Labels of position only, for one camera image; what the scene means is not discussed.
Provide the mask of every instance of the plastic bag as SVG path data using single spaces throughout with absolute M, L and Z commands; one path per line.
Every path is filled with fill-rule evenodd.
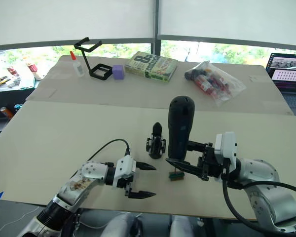
M 210 95 L 217 106 L 246 89 L 241 81 L 215 67 L 209 61 L 202 62 L 186 71 L 184 76 L 185 79 L 194 81 L 203 92 Z

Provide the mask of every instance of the black handheld object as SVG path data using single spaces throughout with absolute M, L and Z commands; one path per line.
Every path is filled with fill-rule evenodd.
M 188 96 L 177 96 L 171 101 L 168 114 L 170 159 L 185 159 L 194 111 L 194 101 Z
M 152 134 L 146 141 L 146 151 L 153 159 L 161 158 L 162 154 L 166 152 L 166 139 L 162 139 L 162 126 L 156 122 L 152 127 Z

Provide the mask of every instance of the green book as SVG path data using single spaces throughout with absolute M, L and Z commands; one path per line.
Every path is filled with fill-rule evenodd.
M 127 73 L 168 82 L 178 61 L 150 53 L 137 52 L 126 64 Z

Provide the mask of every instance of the white roller shade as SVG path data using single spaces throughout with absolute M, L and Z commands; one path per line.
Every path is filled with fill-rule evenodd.
M 0 45 L 153 38 L 153 0 L 0 0 Z
M 159 19 L 160 39 L 188 36 L 296 45 L 296 0 L 160 0 Z

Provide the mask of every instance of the table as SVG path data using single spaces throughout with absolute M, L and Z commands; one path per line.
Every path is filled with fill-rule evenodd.
M 224 202 L 221 183 L 190 174 L 170 182 L 168 172 L 173 168 L 164 160 L 167 154 L 158 160 L 148 156 L 146 138 L 153 124 L 160 122 L 168 139 L 167 119 L 166 109 L 27 101 L 0 134 L 2 199 L 47 204 L 96 150 L 109 140 L 124 138 L 136 160 L 157 168 L 136 172 L 134 190 L 157 195 L 128 199 L 122 189 L 101 186 L 92 190 L 83 207 L 234 218 Z M 276 167 L 281 181 L 296 186 L 296 117 L 195 111 L 190 140 L 215 142 L 216 134 L 225 131 L 236 133 L 240 158 L 263 158 Z M 116 142 L 95 160 L 116 162 L 124 151 L 124 144 Z M 198 155 L 188 152 L 186 160 L 196 164 Z M 254 219 L 245 192 L 229 192 L 236 209 Z
M 262 66 L 215 64 L 247 87 L 238 96 L 217 107 L 211 97 L 183 78 L 184 72 L 197 63 L 179 62 L 170 82 L 163 83 L 128 73 L 123 81 L 116 81 L 112 76 L 107 81 L 101 81 L 88 75 L 82 57 L 78 60 L 86 72 L 84 77 L 76 76 L 69 55 L 62 56 L 28 100 L 167 109 L 174 97 L 188 95 L 199 111 L 293 115 Z M 127 60 L 88 57 L 91 66 L 98 63 L 123 65 Z

